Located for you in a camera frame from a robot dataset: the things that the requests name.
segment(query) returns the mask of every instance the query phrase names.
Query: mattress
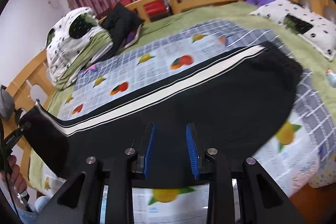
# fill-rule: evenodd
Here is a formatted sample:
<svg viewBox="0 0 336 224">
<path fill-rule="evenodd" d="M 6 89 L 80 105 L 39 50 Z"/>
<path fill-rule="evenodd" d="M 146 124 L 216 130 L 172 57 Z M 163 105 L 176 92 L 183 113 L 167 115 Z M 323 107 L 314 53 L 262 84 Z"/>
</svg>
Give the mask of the mattress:
<svg viewBox="0 0 336 224">
<path fill-rule="evenodd" d="M 316 52 L 313 49 L 309 48 L 301 38 L 288 32 L 281 26 L 277 26 L 264 19 L 248 16 L 248 13 L 253 11 L 254 9 L 255 7 L 251 5 L 247 5 L 245 3 L 236 3 L 216 8 L 211 7 L 198 8 L 187 13 L 172 16 L 165 20 L 153 22 L 151 24 L 146 25 L 138 45 L 130 47 L 128 51 L 131 51 L 136 47 L 143 46 L 155 39 L 165 37 L 172 33 L 176 33 L 177 31 L 180 31 L 184 27 L 188 27 L 195 23 L 218 17 L 233 20 L 234 22 L 241 24 L 242 26 L 249 29 L 259 29 L 259 28 L 273 29 L 274 32 L 277 35 L 279 35 L 279 38 L 282 39 L 284 44 L 293 52 L 294 56 L 301 61 L 302 65 L 304 67 L 309 67 L 313 71 L 313 75 L 311 77 L 313 86 L 316 87 L 317 90 L 319 90 L 320 96 L 324 100 L 325 105 L 328 107 L 328 110 L 331 112 L 331 116 L 335 117 L 335 107 L 333 105 L 335 99 L 334 96 L 332 95 L 333 89 L 327 85 L 324 73 L 325 66 L 335 69 L 334 62 L 332 63 L 326 62 L 326 60 L 321 58 L 318 53 L 316 54 Z M 73 87 L 70 87 L 61 93 L 55 94 L 51 102 L 49 111 L 57 116 L 59 114 L 58 111 L 60 109 L 60 106 L 64 103 L 66 98 L 70 94 L 72 94 L 72 92 Z M 291 116 L 291 119 L 295 121 L 295 119 L 297 119 L 297 116 L 296 117 L 295 115 Z M 307 136 L 307 134 L 302 133 L 300 134 L 300 136 Z M 310 141 L 309 138 L 305 138 L 305 141 L 307 141 L 307 144 L 305 146 L 306 148 L 312 145 L 311 142 L 309 142 Z M 265 146 L 262 147 L 261 150 L 258 152 L 259 154 L 258 153 L 256 154 L 257 159 L 263 162 L 263 159 L 265 158 L 263 157 L 263 153 L 269 152 L 269 149 L 272 146 L 273 146 L 272 142 L 265 144 Z M 326 151 L 325 155 L 323 155 L 322 157 L 328 159 L 330 151 Z M 307 158 L 306 160 L 302 161 L 302 162 L 305 161 L 306 163 L 308 163 L 308 165 L 303 164 L 303 166 L 301 166 L 299 170 L 309 170 L 309 172 L 303 172 L 305 177 L 297 178 L 296 181 L 298 183 L 295 186 L 293 186 L 292 184 L 289 186 L 288 185 L 284 186 L 283 184 L 282 188 L 284 190 L 286 189 L 285 192 L 288 195 L 294 193 L 301 186 L 300 181 L 306 182 L 307 178 L 311 177 L 314 174 L 314 172 L 316 171 L 316 166 L 313 166 L 312 163 L 316 162 L 316 155 L 317 153 L 312 152 L 311 158 Z M 274 164 L 274 162 L 264 161 L 263 164 L 265 166 L 265 169 L 269 173 L 271 173 L 272 165 Z M 32 152 L 31 155 L 29 178 L 31 184 L 35 188 L 37 188 L 38 190 L 47 195 L 52 195 L 53 192 L 62 183 L 62 180 L 56 178 L 34 152 Z"/>
</svg>

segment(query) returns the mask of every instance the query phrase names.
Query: person's arm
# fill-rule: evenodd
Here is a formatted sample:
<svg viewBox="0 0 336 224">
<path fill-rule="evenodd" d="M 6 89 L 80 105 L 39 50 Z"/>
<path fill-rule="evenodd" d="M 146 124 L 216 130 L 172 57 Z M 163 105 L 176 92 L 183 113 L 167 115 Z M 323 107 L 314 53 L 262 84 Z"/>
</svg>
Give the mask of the person's arm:
<svg viewBox="0 0 336 224">
<path fill-rule="evenodd" d="M 7 190 L 11 191 L 16 208 L 26 211 L 26 206 L 20 202 L 16 194 L 22 193 L 24 190 L 27 190 L 27 182 L 20 173 L 20 167 L 16 164 L 16 157 L 13 155 L 10 156 L 8 158 L 8 163 L 9 166 L 12 168 L 12 174 L 7 174 L 8 182 L 10 183 L 10 189 Z M 0 177 L 7 188 L 4 171 L 0 171 Z"/>
</svg>

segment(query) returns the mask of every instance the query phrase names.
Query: pillow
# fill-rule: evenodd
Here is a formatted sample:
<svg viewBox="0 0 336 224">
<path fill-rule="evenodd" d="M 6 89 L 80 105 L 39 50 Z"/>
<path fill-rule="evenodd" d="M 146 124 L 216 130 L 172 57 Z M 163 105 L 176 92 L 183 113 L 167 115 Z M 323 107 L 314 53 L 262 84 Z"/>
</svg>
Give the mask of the pillow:
<svg viewBox="0 0 336 224">
<path fill-rule="evenodd" d="M 276 0 L 250 13 L 291 29 L 303 37 L 329 61 L 336 54 L 336 25 L 289 0 Z"/>
</svg>

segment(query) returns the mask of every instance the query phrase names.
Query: wooden bed frame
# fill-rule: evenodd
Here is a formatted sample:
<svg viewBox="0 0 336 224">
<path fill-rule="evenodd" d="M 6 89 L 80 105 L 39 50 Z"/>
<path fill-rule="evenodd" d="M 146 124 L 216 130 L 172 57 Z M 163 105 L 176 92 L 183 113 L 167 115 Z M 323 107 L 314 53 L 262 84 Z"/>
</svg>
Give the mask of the wooden bed frame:
<svg viewBox="0 0 336 224">
<path fill-rule="evenodd" d="M 127 5 L 126 7 L 129 10 L 137 10 L 139 17 L 141 17 L 145 21 L 145 24 L 147 24 L 151 20 L 143 6 L 153 1 L 155 0 L 138 0 Z M 182 2 L 179 2 L 178 0 L 170 0 L 170 6 L 173 14 L 178 14 L 185 10 L 200 6 L 222 5 L 236 1 L 243 0 L 184 0 Z M 317 14 L 324 15 L 326 6 L 330 6 L 336 10 L 336 5 L 333 0 L 310 0 L 310 9 Z M 30 98 L 30 87 L 32 85 L 41 86 L 48 96 L 44 106 L 48 105 L 48 102 L 52 97 L 55 89 L 46 78 L 46 69 L 46 53 L 45 51 L 42 51 L 29 64 L 27 64 L 26 67 L 9 84 L 7 91 L 13 96 L 16 108 L 24 108 L 26 111 L 28 111 L 33 107 L 34 102 Z M 9 122 L 3 122 L 3 124 L 5 129 L 5 136 L 17 128 L 14 123 L 13 116 Z M 18 145 L 24 150 L 21 160 L 21 172 L 29 184 L 28 172 L 31 147 L 24 138 L 19 141 Z M 311 208 L 311 204 L 305 203 L 305 200 L 307 200 L 309 197 L 315 198 L 319 201 L 318 203 L 314 203 L 314 208 Z M 306 185 L 297 194 L 291 197 L 291 200 L 298 207 L 307 223 L 317 223 L 317 221 L 320 221 L 321 218 L 325 215 L 327 208 L 326 203 L 331 201 L 331 197 L 333 197 L 334 201 L 336 200 L 336 183 L 317 189 L 313 189 Z"/>
</svg>

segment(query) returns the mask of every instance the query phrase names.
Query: plaid fabric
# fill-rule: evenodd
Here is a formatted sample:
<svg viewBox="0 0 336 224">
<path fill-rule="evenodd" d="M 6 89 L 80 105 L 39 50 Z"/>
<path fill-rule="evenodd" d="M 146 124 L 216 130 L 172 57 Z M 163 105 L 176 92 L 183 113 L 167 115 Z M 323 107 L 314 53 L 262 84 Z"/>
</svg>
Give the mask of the plaid fabric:
<svg viewBox="0 0 336 224">
<path fill-rule="evenodd" d="M 127 64 L 130 60 L 141 57 L 143 54 L 151 52 L 163 45 L 176 42 L 183 38 L 192 37 L 196 34 L 211 34 L 217 38 L 225 36 L 227 42 L 222 52 L 230 51 L 237 47 L 246 47 L 270 41 L 287 56 L 295 59 L 272 30 L 247 30 L 227 20 L 207 21 L 194 25 L 178 34 L 153 41 L 143 47 L 126 52 L 123 55 L 115 56 L 104 62 L 97 63 L 96 72 L 88 71 L 83 75 L 83 71 L 81 71 L 74 91 L 83 88 L 99 76 L 103 76 L 118 68 L 121 64 Z M 304 69 L 302 80 L 297 87 L 297 99 L 294 104 L 294 110 L 305 123 L 313 144 L 319 147 L 320 165 L 324 166 L 330 153 L 335 151 L 336 133 L 330 113 L 319 97 L 319 93 L 312 88 L 311 74 L 312 72 L 309 69 Z"/>
</svg>

